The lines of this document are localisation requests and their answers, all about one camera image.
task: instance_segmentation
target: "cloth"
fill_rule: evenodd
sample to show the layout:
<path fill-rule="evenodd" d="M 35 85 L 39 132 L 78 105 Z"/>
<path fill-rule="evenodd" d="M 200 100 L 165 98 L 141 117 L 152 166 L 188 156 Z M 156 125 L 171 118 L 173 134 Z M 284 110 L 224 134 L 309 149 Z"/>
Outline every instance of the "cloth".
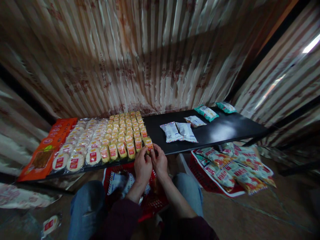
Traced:
<path fill-rule="evenodd" d="M 178 174 L 174 184 L 199 217 L 180 219 L 177 225 L 165 223 L 163 231 L 176 228 L 181 239 L 215 239 L 213 229 L 203 219 L 202 194 L 199 186 L 187 174 Z M 128 199 L 120 200 L 109 213 L 105 206 L 105 191 L 102 183 L 86 183 L 71 202 L 71 223 L 68 239 L 130 239 L 142 215 L 140 206 Z"/>

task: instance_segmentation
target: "red plastic crate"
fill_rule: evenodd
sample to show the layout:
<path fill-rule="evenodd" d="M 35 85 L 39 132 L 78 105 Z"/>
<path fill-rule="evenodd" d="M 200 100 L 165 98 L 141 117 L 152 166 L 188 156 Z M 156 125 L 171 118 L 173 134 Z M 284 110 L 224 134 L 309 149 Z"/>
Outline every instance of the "red plastic crate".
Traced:
<path fill-rule="evenodd" d="M 103 187 L 106 192 L 107 204 L 112 204 L 112 202 L 109 201 L 109 196 L 107 196 L 111 172 L 119 172 L 121 170 L 125 170 L 134 174 L 134 162 L 109 167 L 104 170 Z M 156 181 L 156 173 L 154 172 L 154 170 L 152 170 L 151 177 L 149 180 L 149 184 L 152 191 L 150 191 L 148 195 L 143 197 L 141 203 L 142 217 L 139 219 L 139 222 L 142 222 L 148 218 L 152 218 L 156 213 L 158 213 L 160 210 L 162 210 L 169 204 L 163 189 L 160 187 L 159 184 L 156 183 Z"/>

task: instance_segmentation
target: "light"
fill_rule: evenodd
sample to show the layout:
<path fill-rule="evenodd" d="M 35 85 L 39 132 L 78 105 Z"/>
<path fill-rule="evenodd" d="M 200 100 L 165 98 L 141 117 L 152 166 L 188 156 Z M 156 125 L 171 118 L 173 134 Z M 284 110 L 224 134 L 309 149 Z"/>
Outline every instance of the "light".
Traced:
<path fill-rule="evenodd" d="M 303 50 L 302 53 L 310 52 L 314 48 L 314 46 L 319 42 L 319 40 L 320 40 L 320 34 L 308 46 L 306 46 L 306 48 Z"/>

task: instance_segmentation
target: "teal snack packet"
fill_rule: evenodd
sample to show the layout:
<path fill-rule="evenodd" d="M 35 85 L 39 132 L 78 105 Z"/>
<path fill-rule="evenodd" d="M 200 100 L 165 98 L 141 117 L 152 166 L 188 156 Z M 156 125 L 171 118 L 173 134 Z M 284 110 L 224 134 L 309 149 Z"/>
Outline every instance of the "teal snack packet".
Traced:
<path fill-rule="evenodd" d="M 220 108 L 225 113 L 237 112 L 237 110 L 234 108 L 234 106 L 232 106 L 230 103 L 219 102 L 219 103 L 216 103 L 216 105 L 218 106 L 218 108 Z"/>
<path fill-rule="evenodd" d="M 200 105 L 199 107 L 195 108 L 199 114 L 205 117 L 209 122 L 211 122 L 213 119 L 219 117 L 218 114 L 216 114 L 211 108 L 208 108 L 204 105 Z"/>

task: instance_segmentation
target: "person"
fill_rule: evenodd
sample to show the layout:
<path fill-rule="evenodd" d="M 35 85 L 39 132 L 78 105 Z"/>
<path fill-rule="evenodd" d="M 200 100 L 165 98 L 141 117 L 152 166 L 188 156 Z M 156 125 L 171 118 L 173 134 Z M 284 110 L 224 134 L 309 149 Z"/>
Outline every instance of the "person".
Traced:
<path fill-rule="evenodd" d="M 153 146 L 157 156 L 151 150 L 151 157 L 145 157 L 146 147 L 137 153 L 134 162 L 136 180 L 125 198 L 115 202 L 109 213 L 101 182 L 90 181 L 79 189 L 71 202 L 68 239 L 130 239 L 142 216 L 138 203 L 152 169 L 173 210 L 160 239 L 170 239 L 170 235 L 177 236 L 175 239 L 218 239 L 203 219 L 199 185 L 185 173 L 177 174 L 172 181 L 167 173 L 167 157 L 157 144 Z"/>

